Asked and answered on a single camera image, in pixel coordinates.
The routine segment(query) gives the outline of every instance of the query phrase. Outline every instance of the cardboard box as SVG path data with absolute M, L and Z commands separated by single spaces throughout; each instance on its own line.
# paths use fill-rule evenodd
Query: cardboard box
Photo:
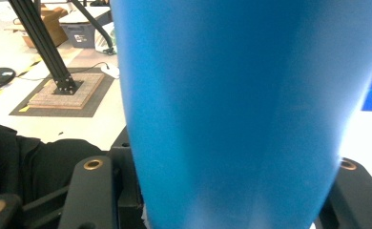
M 67 34 L 65 34 L 64 30 L 60 27 L 58 21 L 61 17 L 67 14 L 67 11 L 62 8 L 56 8 L 54 10 L 47 10 L 44 8 L 41 9 L 41 19 L 43 20 L 46 29 L 49 32 L 50 37 L 52 38 L 54 46 L 59 46 L 63 42 L 68 40 Z M 22 25 L 13 25 L 11 27 L 8 27 L 7 30 L 21 32 L 23 40 L 26 42 L 28 47 L 35 48 L 34 44 L 26 33 L 25 28 L 23 28 Z

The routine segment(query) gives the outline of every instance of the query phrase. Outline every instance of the blue plastic cup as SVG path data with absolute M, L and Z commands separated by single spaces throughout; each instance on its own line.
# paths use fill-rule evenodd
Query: blue plastic cup
M 112 4 L 152 227 L 309 228 L 372 76 L 372 2 Z

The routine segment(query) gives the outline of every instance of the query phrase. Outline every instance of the black fabric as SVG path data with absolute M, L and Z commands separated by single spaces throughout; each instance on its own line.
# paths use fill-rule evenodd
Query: black fabric
M 29 203 L 69 184 L 77 162 L 105 155 L 80 139 L 43 143 L 0 125 L 0 194 L 16 194 Z

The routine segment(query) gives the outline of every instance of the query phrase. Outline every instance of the floor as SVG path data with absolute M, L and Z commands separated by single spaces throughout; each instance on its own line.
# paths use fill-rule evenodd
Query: floor
M 40 55 L 36 49 L 27 47 L 19 32 L 5 30 L 12 25 L 14 18 L 16 15 L 9 3 L 0 2 L 0 67 L 12 68 L 20 74 L 38 60 Z M 117 55 L 109 56 L 95 49 L 77 49 L 70 41 L 60 45 L 58 51 L 68 68 L 88 68 L 102 61 L 118 65 Z M 48 74 L 44 62 L 40 62 L 22 77 L 38 79 Z M 101 150 L 109 150 L 126 124 L 121 103 L 120 80 L 114 80 L 92 118 L 10 115 L 41 81 L 15 78 L 0 90 L 0 124 L 17 130 L 19 135 L 39 137 L 44 142 L 61 138 L 81 138 Z

